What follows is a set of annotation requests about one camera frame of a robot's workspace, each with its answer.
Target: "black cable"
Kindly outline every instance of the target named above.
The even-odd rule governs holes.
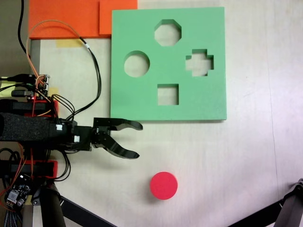
[[[67,100],[66,98],[64,98],[60,95],[54,94],[54,95],[52,95],[51,100],[52,101],[53,100],[58,101],[61,105],[65,106],[71,112],[72,115],[75,113],[74,105],[69,100]]]
[[[3,151],[8,151],[8,152],[11,154],[11,156],[13,156],[14,160],[15,160],[15,161],[18,161],[18,157],[16,156],[16,154],[15,154],[14,151],[12,151],[12,150],[9,149],[9,148],[2,148],[2,149],[0,149],[0,154],[1,154],[1,152],[3,152]]]
[[[8,226],[8,221],[9,221],[9,211],[7,210],[4,218],[4,224],[3,224],[4,227]]]
[[[9,227],[12,227],[11,211],[9,211]]]
[[[13,223],[16,227],[18,227],[17,225],[17,217],[16,217],[16,213],[15,212],[12,212],[12,219],[13,219]]]
[[[18,40],[19,40],[19,43],[20,43],[24,53],[26,53],[27,51],[21,40],[21,26],[22,26],[22,20],[23,20],[23,13],[24,13],[24,0],[21,0],[21,12],[20,12],[20,19],[19,19],[19,24],[18,24]]]
[[[17,218],[18,218],[18,220],[20,221],[20,223],[22,224],[23,223],[23,217],[22,217],[22,214],[21,214],[21,212],[20,211],[17,211],[16,212],[16,215],[17,215]]]
[[[86,45],[86,47],[88,47],[86,41],[82,37],[80,37],[80,40],[82,40],[82,42]],[[96,59],[93,51],[91,51],[91,49],[89,47],[88,47],[88,51],[89,51],[89,53],[90,53],[90,55],[91,55],[91,57],[92,57],[92,59],[94,61],[94,65],[95,65],[95,69],[96,69],[97,83],[98,83],[97,95],[96,95],[96,98],[93,101],[91,101],[89,104],[87,104],[86,106],[80,108],[74,114],[71,114],[70,116],[68,116],[66,118],[67,120],[70,120],[75,115],[77,115],[77,114],[81,113],[82,111],[84,111],[84,110],[88,109],[89,107],[91,107],[99,99],[99,97],[101,95],[102,81],[101,81],[101,74],[100,74],[100,69],[99,69],[98,61],[97,61],[97,59]]]
[[[60,150],[60,152],[62,153],[63,157],[64,157],[64,161],[65,161],[65,169],[63,171],[63,173],[59,176],[59,177],[56,177],[56,178],[52,178],[52,180],[54,181],[64,181],[66,180],[66,178],[69,177],[70,173],[71,173],[71,163],[65,153],[64,150]]]

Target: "octagonal hole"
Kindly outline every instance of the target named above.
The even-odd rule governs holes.
[[[150,68],[150,60],[142,51],[132,51],[127,54],[124,62],[124,71],[128,76],[141,77]]]
[[[161,20],[155,27],[155,40],[161,46],[173,46],[181,37],[181,25],[173,19]]]

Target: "black foam padding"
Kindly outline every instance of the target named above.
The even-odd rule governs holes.
[[[44,141],[49,138],[51,122],[43,117],[0,113],[0,123],[1,141]]]

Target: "square hole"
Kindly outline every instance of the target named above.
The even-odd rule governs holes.
[[[179,105],[179,84],[158,84],[158,105]]]

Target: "wire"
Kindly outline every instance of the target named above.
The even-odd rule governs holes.
[[[16,154],[11,149],[9,149],[9,148],[2,148],[2,149],[0,149],[0,153],[3,152],[3,151],[8,151],[14,157],[15,161],[18,160],[18,157],[16,156]]]
[[[68,99],[64,98],[63,96],[54,94],[54,95],[52,95],[51,100],[57,100],[57,102],[59,102],[61,105],[65,106],[65,108],[67,108],[71,112],[72,115],[75,113],[74,105]]]
[[[67,23],[65,23],[63,21],[60,21],[60,20],[43,20],[43,21],[37,23],[36,25],[34,25],[32,27],[32,29],[29,31],[28,37],[27,37],[27,43],[26,43],[27,60],[28,60],[28,63],[31,66],[31,68],[32,68],[32,70],[33,70],[33,72],[34,72],[34,74],[35,74],[35,76],[37,78],[39,77],[39,75],[38,75],[38,73],[37,73],[37,71],[36,71],[36,69],[35,69],[32,61],[30,60],[29,54],[28,54],[29,37],[31,36],[32,32],[38,26],[40,26],[43,23],[47,23],[47,22],[56,22],[56,23],[60,23],[60,24],[63,24],[63,25],[66,25],[67,27],[69,27],[75,33],[75,35],[83,42],[83,44],[87,47],[87,49],[88,49],[89,53],[91,54],[91,57],[92,57],[92,59],[94,61],[94,64],[95,64],[95,69],[96,69],[96,73],[97,73],[97,82],[98,82],[98,90],[97,90],[96,98],[92,102],[90,102],[89,104],[87,104],[86,106],[84,106],[83,108],[77,110],[74,113],[71,113],[71,115],[66,118],[67,120],[70,120],[70,119],[73,119],[74,116],[77,115],[78,113],[80,113],[80,112],[88,109],[89,107],[91,107],[98,100],[98,98],[100,97],[100,94],[101,94],[101,75],[100,75],[100,69],[99,69],[99,65],[98,65],[98,62],[97,62],[97,59],[96,59],[94,53],[92,52],[92,50],[90,49],[90,47],[88,46],[88,44],[86,43],[86,41],[79,35],[79,33],[72,26],[70,26],[69,24],[67,24]]]
[[[40,75],[36,79],[36,90],[38,90],[38,85],[39,85],[39,82],[41,81],[42,77],[44,77],[44,75]],[[36,104],[36,94],[34,93],[34,103],[33,103],[32,117],[34,116],[35,104]]]
[[[19,19],[19,24],[18,24],[18,40],[21,45],[21,48],[23,49],[24,53],[26,53],[26,49],[22,43],[21,40],[21,26],[22,26],[22,20],[23,20],[23,13],[24,13],[24,0],[21,0],[21,12],[20,12],[20,19]]]
[[[66,155],[66,152],[64,150],[60,150],[60,152],[62,153],[64,161],[65,161],[65,169],[64,169],[63,173],[59,177],[51,178],[54,181],[64,181],[71,174],[71,163],[70,163],[70,161],[69,161],[69,159],[68,159],[68,157]]]
[[[37,115],[36,117],[41,117],[41,116],[43,116],[43,115],[48,114],[48,113],[51,112],[51,111],[52,111],[52,110],[46,111],[45,113],[39,114],[39,115]]]
[[[64,24],[64,25],[66,25],[67,27],[69,27],[69,28],[76,34],[76,36],[77,36],[78,38],[80,38],[79,33],[78,33],[72,26],[70,26],[69,24],[67,24],[67,23],[65,23],[65,22],[63,22],[63,21],[60,21],[60,20],[43,20],[43,21],[37,23],[36,25],[34,25],[34,26],[32,27],[32,29],[29,31],[28,36],[27,36],[26,54],[27,54],[27,61],[28,61],[29,65],[30,65],[31,69],[33,70],[34,75],[35,75],[36,77],[38,77],[39,75],[38,75],[37,70],[35,69],[35,67],[34,67],[34,65],[33,65],[33,63],[32,63],[32,61],[30,60],[30,57],[29,57],[29,54],[28,54],[29,38],[30,38],[31,34],[33,33],[33,31],[34,31],[38,26],[40,26],[40,25],[43,24],[43,23],[48,23],[48,22],[56,22],[56,23]]]
[[[15,225],[16,227],[18,227],[18,225],[17,225],[17,217],[16,217],[16,213],[14,212],[14,213],[12,213],[11,215],[12,215],[12,219],[13,219],[13,223],[14,223],[14,225]]]
[[[101,82],[101,74],[100,74],[100,69],[99,69],[98,61],[97,61],[94,53],[91,51],[91,49],[89,47],[88,47],[88,50],[89,50],[89,52],[91,54],[91,57],[92,57],[92,59],[94,61],[95,69],[96,69],[96,74],[97,74],[97,82],[98,82],[97,96],[96,96],[96,98],[92,102],[90,102],[89,104],[87,104],[83,108],[77,110],[74,114],[71,114],[70,116],[68,116],[66,118],[67,120],[70,120],[70,119],[74,118],[75,115],[77,115],[80,112],[82,112],[82,111],[88,109],[89,107],[91,107],[99,99],[99,97],[101,95],[102,82]]]
[[[19,174],[21,173],[21,170],[22,170],[22,168],[23,168],[25,162],[26,162],[26,159],[24,160],[22,167],[20,167],[20,166],[21,166],[21,163],[22,163],[22,159],[20,159],[20,163],[19,163],[18,169],[17,169],[17,171],[16,171],[14,180],[12,181],[12,183],[11,183],[11,185],[10,185],[9,187],[7,187],[6,189],[4,189],[3,191],[0,192],[0,198],[3,196],[4,193],[6,193],[6,192],[14,185],[14,182],[16,181],[17,177],[18,177]],[[14,210],[11,210],[11,209],[7,208],[7,207],[2,203],[1,199],[0,199],[0,205],[3,206],[6,210],[15,212]]]

